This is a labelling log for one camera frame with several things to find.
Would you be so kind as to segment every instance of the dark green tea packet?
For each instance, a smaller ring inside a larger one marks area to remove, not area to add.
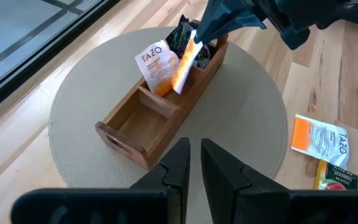
[[[358,175],[320,160],[314,188],[319,190],[358,190]]]
[[[178,26],[165,39],[171,51],[175,52],[179,58],[182,58],[185,53],[187,43],[190,39],[190,33],[196,29],[198,24],[190,22],[185,16],[181,16]],[[206,68],[211,60],[211,52],[209,45],[204,44],[200,52],[197,54],[193,65],[199,68]]]

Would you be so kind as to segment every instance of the wooden floor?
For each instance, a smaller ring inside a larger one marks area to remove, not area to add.
[[[206,2],[122,0],[0,105],[0,223],[9,223],[11,205],[24,192],[66,186],[51,157],[47,133],[53,98],[73,66],[122,33],[175,26],[182,14],[200,20]],[[287,109],[289,134],[295,113],[348,130],[348,169],[358,174],[358,25],[338,21],[326,30],[312,27],[307,43],[293,52],[272,25],[267,26],[267,30],[237,30],[230,40],[254,56],[275,80]],[[287,151],[275,180],[292,189],[312,188],[317,162]]]

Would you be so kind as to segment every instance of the tea bag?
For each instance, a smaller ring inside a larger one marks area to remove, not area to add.
[[[190,40],[185,53],[183,54],[183,57],[179,63],[178,70],[172,78],[172,88],[178,94],[182,92],[190,68],[193,65],[194,58],[197,56],[198,52],[203,46],[202,42],[198,44],[194,42],[195,36],[196,30],[191,31]]]
[[[178,26],[165,39],[169,48],[175,52],[179,58],[182,58],[186,47],[189,43],[191,31],[195,30],[198,24],[190,22],[185,16],[181,16]],[[210,46],[204,44],[198,54],[196,55],[193,65],[199,68],[206,68],[207,64],[212,58],[209,50]]]
[[[179,58],[164,40],[148,46],[135,60],[151,92],[163,96],[172,89],[172,76]]]
[[[291,149],[346,169],[349,160],[347,131],[338,126],[295,115]]]
[[[314,188],[319,190],[358,190],[358,175],[320,160]]]

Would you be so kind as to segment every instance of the wooden box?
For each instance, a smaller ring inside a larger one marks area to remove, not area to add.
[[[102,140],[145,169],[151,169],[205,91],[227,50],[227,35],[219,38],[203,70],[193,66],[185,89],[161,97],[141,78],[103,121],[95,124]]]

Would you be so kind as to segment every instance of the round placemat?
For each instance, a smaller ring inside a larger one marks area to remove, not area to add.
[[[69,187],[126,188],[146,174],[108,148],[94,125],[142,76],[134,57],[172,29],[142,29],[111,39],[78,62],[62,83],[52,106],[49,137]],[[262,66],[230,43],[223,64],[171,146],[183,136],[191,144],[187,223],[212,223],[201,175],[201,138],[210,138],[273,177],[287,141],[282,97]]]

